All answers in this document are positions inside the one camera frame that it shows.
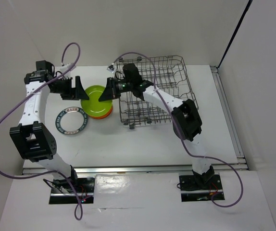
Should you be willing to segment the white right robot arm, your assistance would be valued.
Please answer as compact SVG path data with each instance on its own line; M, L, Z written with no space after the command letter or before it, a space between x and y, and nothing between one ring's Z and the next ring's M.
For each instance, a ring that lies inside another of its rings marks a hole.
M123 66L124 79L109 77L106 87L99 97L99 101L114 100L121 97L123 92L132 92L133 95L145 102L163 109L172 115L173 129L191 155L194 183L200 189L206 188L210 176L205 173L209 165L198 156L205 156L205 149L201 143L201 118L193 100L181 100L164 92L152 82L140 75L135 64Z

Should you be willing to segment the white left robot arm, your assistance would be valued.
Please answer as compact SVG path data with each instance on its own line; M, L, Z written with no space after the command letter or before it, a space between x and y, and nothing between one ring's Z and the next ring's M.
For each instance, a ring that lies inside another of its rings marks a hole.
M53 175L53 185L67 192L74 192L79 186L74 168L63 161L57 153L57 142L45 126L46 103L50 93L56 93L63 100L87 100L80 77L75 77L72 87L73 63L61 67L60 77L55 75L52 63L36 62L36 70L24 78L27 101L23 115L16 127L10 128L10 137L24 160L37 163Z

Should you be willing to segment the green patterned white plate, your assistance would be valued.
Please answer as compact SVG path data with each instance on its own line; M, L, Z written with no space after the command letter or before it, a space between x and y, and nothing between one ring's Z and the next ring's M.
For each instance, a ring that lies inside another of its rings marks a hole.
M86 128L88 119L89 116L82 108L68 107L57 115L55 127L61 134L75 135Z

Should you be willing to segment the orange plate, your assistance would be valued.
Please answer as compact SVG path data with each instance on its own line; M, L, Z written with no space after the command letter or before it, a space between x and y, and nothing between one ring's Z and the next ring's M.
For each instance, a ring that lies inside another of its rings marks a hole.
M107 113L103 114L103 115L97 115L97 116L90 115L89 117L91 117L93 119L104 119L104 118L108 117L112 113L112 111L113 111L113 107L111 107L110 110Z

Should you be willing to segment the lime green plate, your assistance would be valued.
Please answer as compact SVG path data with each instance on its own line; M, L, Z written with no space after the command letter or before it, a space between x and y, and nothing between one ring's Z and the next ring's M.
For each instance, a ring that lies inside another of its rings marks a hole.
M113 107L112 100L99 102L99 97L104 89L105 87L101 85L92 85L85 89L89 100L81 100L81 107L88 116L101 116Z

